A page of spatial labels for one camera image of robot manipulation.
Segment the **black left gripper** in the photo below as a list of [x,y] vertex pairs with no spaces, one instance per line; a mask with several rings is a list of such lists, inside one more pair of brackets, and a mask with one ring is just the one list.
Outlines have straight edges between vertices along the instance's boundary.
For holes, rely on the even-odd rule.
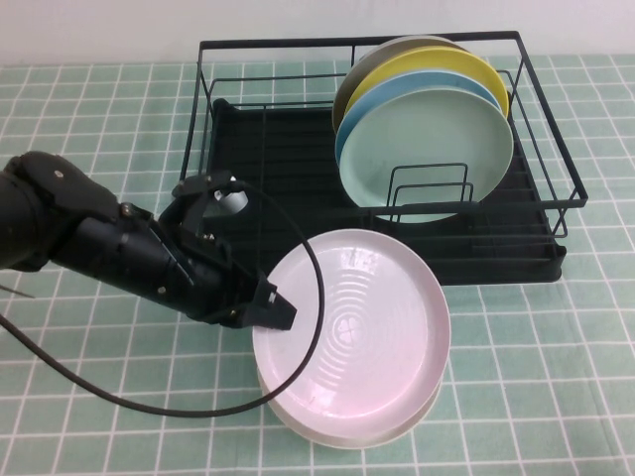
[[235,261],[225,240],[202,238],[160,220],[149,229],[168,257],[155,302],[194,321],[234,329],[292,328],[296,308],[275,285]]

